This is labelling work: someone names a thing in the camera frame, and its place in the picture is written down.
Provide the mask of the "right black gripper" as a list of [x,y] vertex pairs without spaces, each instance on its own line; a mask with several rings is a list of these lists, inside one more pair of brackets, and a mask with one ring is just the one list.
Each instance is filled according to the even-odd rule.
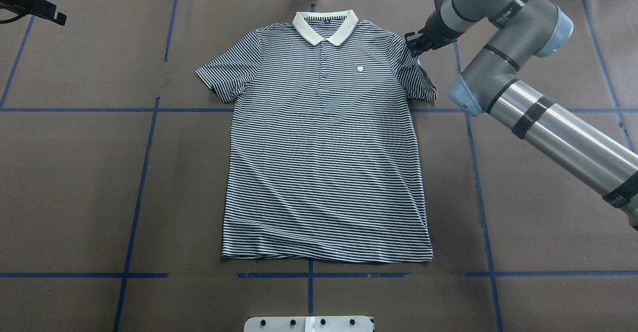
[[442,36],[435,30],[422,28],[418,32],[405,34],[405,43],[412,57],[419,57],[429,50],[437,50],[445,46]]

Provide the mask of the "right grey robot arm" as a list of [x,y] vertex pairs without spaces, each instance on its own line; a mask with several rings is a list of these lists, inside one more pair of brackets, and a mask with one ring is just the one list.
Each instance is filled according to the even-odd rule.
[[637,228],[637,154],[543,93],[525,68],[561,49],[572,19],[551,0],[433,0],[405,40],[413,56],[456,43],[485,21],[493,33],[461,68],[447,97],[470,116],[487,114],[622,211]]

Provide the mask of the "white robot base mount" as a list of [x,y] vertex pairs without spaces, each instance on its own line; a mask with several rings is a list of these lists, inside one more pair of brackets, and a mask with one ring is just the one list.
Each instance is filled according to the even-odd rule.
[[244,323],[244,332],[374,332],[368,316],[285,316],[253,317]]

